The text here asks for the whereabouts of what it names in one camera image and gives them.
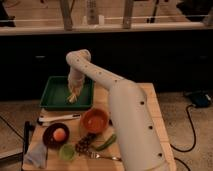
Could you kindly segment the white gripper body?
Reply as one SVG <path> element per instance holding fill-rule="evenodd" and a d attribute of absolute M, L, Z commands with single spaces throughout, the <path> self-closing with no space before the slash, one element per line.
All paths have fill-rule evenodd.
<path fill-rule="evenodd" d="M 72 88 L 82 88 L 85 81 L 85 75 L 78 71 L 77 69 L 71 67 L 68 74 L 68 87 Z"/>

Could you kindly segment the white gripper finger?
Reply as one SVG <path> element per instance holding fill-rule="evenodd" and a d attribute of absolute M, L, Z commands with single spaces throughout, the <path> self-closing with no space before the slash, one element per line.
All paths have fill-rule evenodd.
<path fill-rule="evenodd" d="M 73 93 L 73 86 L 68 85 L 68 89 L 69 89 L 70 94 L 72 94 Z"/>
<path fill-rule="evenodd" d="M 79 95 L 80 95 L 80 93 L 81 93 L 81 88 L 76 88 L 75 89 L 75 95 L 78 97 Z"/>

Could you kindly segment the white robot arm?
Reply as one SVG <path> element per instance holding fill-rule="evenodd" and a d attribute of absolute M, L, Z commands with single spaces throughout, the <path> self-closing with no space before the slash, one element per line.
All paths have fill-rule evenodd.
<path fill-rule="evenodd" d="M 135 82 L 90 62 L 82 49 L 66 55 L 68 87 L 79 87 L 89 77 L 109 91 L 111 120 L 125 171 L 170 171 L 147 105 L 145 91 Z"/>

